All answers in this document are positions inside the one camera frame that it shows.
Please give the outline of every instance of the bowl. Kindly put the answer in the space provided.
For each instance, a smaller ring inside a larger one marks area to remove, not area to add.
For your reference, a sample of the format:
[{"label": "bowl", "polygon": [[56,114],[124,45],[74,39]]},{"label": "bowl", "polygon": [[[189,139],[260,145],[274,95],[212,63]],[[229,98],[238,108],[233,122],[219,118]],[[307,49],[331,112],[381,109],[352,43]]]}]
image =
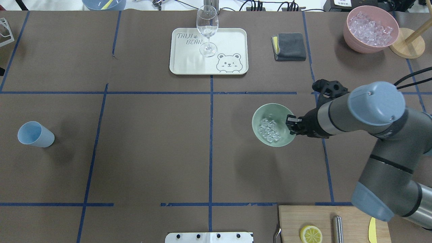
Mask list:
[{"label": "bowl", "polygon": [[107,3],[107,0],[83,0],[83,4],[90,10],[113,10],[113,11],[122,11],[126,6],[126,0],[114,0],[110,4],[110,6],[102,10],[101,8]]},{"label": "bowl", "polygon": [[[272,147],[282,147],[294,140],[295,135],[290,134],[288,127],[286,126],[286,116],[293,115],[293,113],[286,107],[276,103],[265,104],[258,108],[252,116],[252,130],[254,130],[255,136],[263,142],[265,145]],[[280,139],[275,142],[268,142],[258,131],[260,121],[263,118],[267,118],[269,121],[274,120],[276,122],[276,129],[280,134]]]},{"label": "bowl", "polygon": [[[361,42],[358,38],[356,38],[353,33],[348,28],[348,22],[350,19],[352,19],[354,16],[356,16],[359,12],[362,12],[366,15],[368,15],[373,21],[381,21],[381,25],[383,27],[391,27],[393,28],[393,31],[391,32],[390,36],[392,37],[392,40],[388,43],[386,46],[372,46],[368,45],[366,43]],[[396,42],[397,38],[399,36],[399,25],[397,24],[396,20],[393,18],[393,16],[389,13],[387,13],[385,10],[380,9],[375,6],[359,6],[355,9],[353,9],[346,18],[345,25],[343,27],[343,38],[345,39],[345,42],[348,44],[348,46],[360,53],[374,53],[383,50],[384,48],[392,45],[394,42]]]}]

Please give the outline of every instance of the lemon half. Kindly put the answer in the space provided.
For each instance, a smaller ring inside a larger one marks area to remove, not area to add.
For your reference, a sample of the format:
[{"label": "lemon half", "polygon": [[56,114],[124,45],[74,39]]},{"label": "lemon half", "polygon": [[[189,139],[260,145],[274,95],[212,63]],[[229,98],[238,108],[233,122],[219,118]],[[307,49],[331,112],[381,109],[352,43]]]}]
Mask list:
[{"label": "lemon half", "polygon": [[300,239],[303,243],[321,243],[323,241],[323,234],[317,227],[306,225],[300,231]]}]

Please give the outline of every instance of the wine glass base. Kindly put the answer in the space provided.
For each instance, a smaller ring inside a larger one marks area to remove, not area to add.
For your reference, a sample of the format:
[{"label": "wine glass base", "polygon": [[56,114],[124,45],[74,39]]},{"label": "wine glass base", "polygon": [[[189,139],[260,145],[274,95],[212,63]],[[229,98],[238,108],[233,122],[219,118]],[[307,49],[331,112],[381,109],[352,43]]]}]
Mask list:
[{"label": "wine glass base", "polygon": [[200,53],[207,58],[214,56],[216,52],[217,47],[214,43],[204,43],[200,46]]}]

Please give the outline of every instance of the bear drawing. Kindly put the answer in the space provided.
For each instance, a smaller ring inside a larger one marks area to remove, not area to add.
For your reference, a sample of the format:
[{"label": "bear drawing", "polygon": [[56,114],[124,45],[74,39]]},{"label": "bear drawing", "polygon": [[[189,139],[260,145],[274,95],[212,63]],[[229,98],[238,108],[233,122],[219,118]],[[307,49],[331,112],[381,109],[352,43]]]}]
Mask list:
[{"label": "bear drawing", "polygon": [[243,65],[240,62],[240,54],[234,54],[232,56],[225,56],[221,53],[217,56],[219,62],[216,65],[217,70],[220,73],[240,73]]}]

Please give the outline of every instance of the pink bowl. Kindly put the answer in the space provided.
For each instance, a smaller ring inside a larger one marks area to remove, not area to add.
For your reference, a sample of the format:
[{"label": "pink bowl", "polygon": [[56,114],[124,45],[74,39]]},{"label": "pink bowl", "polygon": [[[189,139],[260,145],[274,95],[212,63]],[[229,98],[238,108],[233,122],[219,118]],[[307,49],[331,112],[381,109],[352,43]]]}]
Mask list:
[{"label": "pink bowl", "polygon": [[[350,19],[356,16],[360,11],[363,12],[364,14],[367,14],[373,21],[381,21],[382,26],[384,27],[389,26],[393,28],[393,31],[390,34],[391,37],[393,37],[393,39],[388,45],[380,46],[380,47],[371,46],[361,42],[351,33],[351,31],[348,28],[348,22]],[[346,18],[345,26],[343,27],[343,38],[345,39],[346,43],[353,50],[358,51],[360,53],[374,53],[374,52],[381,51],[384,48],[392,45],[397,40],[398,36],[399,36],[399,25],[397,24],[393,16],[387,13],[385,10],[375,6],[360,6],[353,9],[348,14],[348,17]]]}]

